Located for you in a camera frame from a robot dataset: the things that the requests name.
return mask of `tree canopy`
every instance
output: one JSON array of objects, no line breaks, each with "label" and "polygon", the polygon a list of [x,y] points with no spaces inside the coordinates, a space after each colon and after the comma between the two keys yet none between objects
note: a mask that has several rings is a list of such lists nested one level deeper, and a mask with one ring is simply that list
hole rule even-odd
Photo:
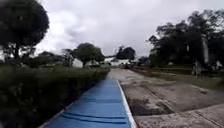
[{"label": "tree canopy", "polygon": [[224,63],[224,10],[193,12],[187,20],[177,24],[168,22],[157,27],[157,35],[149,42],[154,48],[150,58],[167,64],[193,64],[199,61],[205,65],[203,40],[208,46],[209,63],[219,60]]},{"label": "tree canopy", "polygon": [[45,36],[49,28],[46,11],[36,0],[7,0],[0,6],[0,45],[19,59]]},{"label": "tree canopy", "polygon": [[132,47],[119,47],[118,53],[116,54],[117,59],[129,59],[134,60],[135,59],[135,50]]},{"label": "tree canopy", "polygon": [[83,62],[84,67],[89,61],[101,62],[104,60],[101,49],[90,43],[82,43],[73,51],[75,51],[76,57]]}]

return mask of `house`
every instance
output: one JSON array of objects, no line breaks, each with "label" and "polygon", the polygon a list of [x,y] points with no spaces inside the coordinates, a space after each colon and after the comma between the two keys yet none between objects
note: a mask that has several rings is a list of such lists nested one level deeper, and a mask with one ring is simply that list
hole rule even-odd
[{"label": "house", "polygon": [[119,60],[114,57],[111,57],[111,58],[106,58],[104,63],[109,64],[110,66],[113,66],[113,67],[118,67],[121,65],[130,64],[130,60],[129,59]]}]

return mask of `cloud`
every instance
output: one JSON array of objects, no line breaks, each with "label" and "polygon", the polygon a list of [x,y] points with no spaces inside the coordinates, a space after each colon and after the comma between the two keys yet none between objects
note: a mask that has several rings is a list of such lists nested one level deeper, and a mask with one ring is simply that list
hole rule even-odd
[{"label": "cloud", "polygon": [[193,11],[223,8],[223,0],[42,0],[50,29],[37,46],[60,52],[91,42],[106,55],[120,45],[132,46],[138,55],[148,55],[145,40],[158,25],[179,22]]}]

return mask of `blue mat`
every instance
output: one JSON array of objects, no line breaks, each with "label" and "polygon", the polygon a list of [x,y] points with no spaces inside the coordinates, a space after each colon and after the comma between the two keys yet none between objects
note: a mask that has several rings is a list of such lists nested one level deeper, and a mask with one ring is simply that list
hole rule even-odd
[{"label": "blue mat", "polygon": [[45,128],[130,128],[117,82],[100,82]]}]

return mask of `concrete road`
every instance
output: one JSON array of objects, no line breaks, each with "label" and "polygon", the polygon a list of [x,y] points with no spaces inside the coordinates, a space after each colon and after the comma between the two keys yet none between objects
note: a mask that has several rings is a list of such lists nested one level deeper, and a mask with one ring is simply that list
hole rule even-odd
[{"label": "concrete road", "polygon": [[222,128],[224,93],[112,69],[139,128]]}]

